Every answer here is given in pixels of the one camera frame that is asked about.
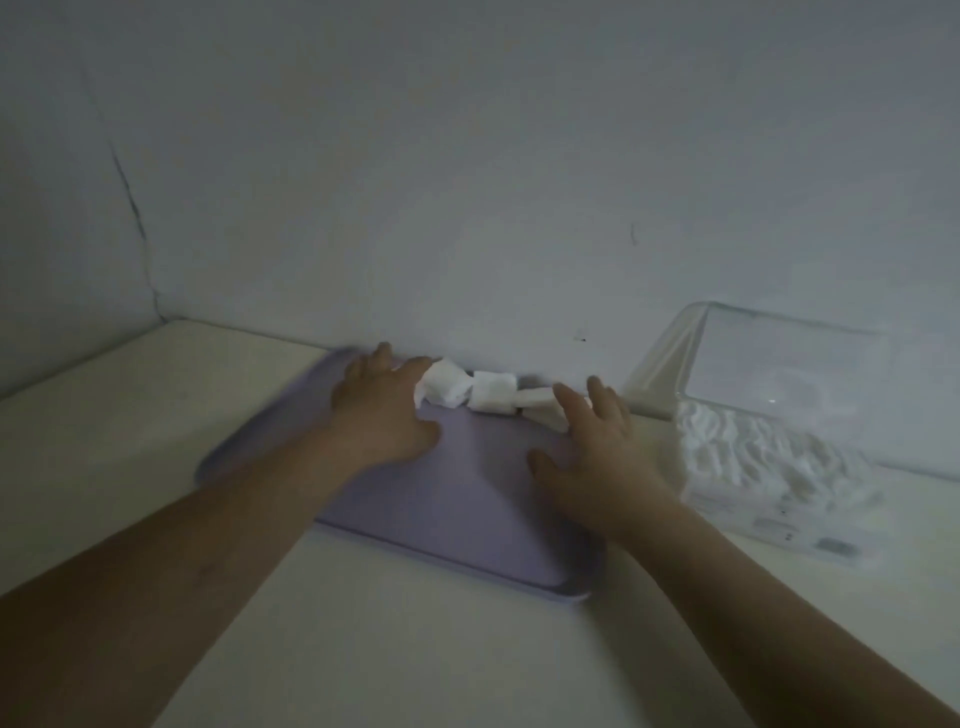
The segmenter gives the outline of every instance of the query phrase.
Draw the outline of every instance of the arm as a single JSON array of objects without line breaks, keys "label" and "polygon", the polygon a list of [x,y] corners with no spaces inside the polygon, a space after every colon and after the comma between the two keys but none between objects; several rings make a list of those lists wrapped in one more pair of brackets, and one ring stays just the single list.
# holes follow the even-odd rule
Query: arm
[{"label": "arm", "polygon": [[662,483],[636,448],[620,397],[588,382],[593,408],[557,385],[581,458],[539,451],[534,477],[568,516],[623,546],[673,602],[761,726],[960,726],[947,706],[733,546]]},{"label": "arm", "polygon": [[438,442],[413,405],[430,360],[391,362],[350,364],[329,425],[0,598],[0,724],[150,725],[345,482]]}]

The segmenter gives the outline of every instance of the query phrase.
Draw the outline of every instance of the purple tray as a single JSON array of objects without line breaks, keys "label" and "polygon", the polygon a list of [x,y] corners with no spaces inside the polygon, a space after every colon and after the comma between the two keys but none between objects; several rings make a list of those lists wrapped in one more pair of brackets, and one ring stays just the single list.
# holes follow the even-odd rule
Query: purple tray
[{"label": "purple tray", "polygon": [[[209,482],[329,416],[330,391],[356,350],[325,356],[215,448],[197,468]],[[520,417],[425,403],[420,417],[444,428],[412,463],[363,473],[317,523],[457,570],[561,601],[586,598],[603,543],[558,514],[534,489],[526,452],[569,462],[568,437]]]}]

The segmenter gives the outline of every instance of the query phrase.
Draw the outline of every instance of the white wall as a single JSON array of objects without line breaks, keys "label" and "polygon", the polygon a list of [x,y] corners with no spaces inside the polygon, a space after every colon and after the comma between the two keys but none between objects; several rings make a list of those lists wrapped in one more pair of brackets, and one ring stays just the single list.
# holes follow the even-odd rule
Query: white wall
[{"label": "white wall", "polygon": [[72,5],[166,311],[614,382],[693,301],[884,328],[868,448],[960,473],[953,0]]},{"label": "white wall", "polygon": [[158,323],[71,48],[50,3],[0,7],[0,393]]}]

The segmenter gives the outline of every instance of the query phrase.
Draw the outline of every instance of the left hand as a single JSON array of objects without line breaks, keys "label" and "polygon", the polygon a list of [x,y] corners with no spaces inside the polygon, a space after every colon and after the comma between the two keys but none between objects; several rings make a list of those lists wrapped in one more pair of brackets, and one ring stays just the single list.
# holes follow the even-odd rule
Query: left hand
[{"label": "left hand", "polygon": [[440,425],[418,419],[414,407],[414,388],[433,361],[419,356],[393,370],[393,359],[386,342],[358,356],[330,398],[330,426],[360,468],[413,460],[440,442]]}]

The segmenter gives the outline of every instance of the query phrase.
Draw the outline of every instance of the right hand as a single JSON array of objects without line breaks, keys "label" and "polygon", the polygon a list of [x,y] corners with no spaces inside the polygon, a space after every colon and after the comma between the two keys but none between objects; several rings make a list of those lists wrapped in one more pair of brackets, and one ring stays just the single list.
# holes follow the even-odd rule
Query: right hand
[{"label": "right hand", "polygon": [[587,380],[593,408],[565,384],[553,391],[570,422],[580,457],[562,470],[542,450],[527,456],[530,471],[563,513],[612,541],[623,543],[638,519],[676,502],[656,465],[633,437],[627,405],[597,376]]}]

